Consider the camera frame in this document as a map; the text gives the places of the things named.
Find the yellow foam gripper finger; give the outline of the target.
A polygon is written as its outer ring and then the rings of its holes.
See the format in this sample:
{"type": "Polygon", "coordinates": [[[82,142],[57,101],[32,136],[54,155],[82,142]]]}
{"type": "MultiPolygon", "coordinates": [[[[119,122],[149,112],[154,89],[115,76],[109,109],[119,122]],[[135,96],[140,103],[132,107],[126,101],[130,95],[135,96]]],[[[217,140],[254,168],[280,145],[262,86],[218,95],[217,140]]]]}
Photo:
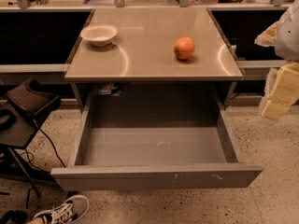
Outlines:
{"type": "Polygon", "coordinates": [[[271,68],[259,105],[259,120],[280,120],[298,100],[299,63],[287,63],[279,69],[271,68]]]}

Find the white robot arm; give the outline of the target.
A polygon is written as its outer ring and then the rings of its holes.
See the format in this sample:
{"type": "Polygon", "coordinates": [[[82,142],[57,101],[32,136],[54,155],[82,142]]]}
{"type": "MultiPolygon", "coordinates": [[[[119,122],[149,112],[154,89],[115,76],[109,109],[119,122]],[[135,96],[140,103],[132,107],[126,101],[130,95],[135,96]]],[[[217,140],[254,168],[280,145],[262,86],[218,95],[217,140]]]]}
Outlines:
{"type": "Polygon", "coordinates": [[[299,100],[299,0],[258,35],[254,43],[274,47],[276,55],[286,61],[279,69],[269,70],[259,105],[261,124],[273,125],[299,100]]]}

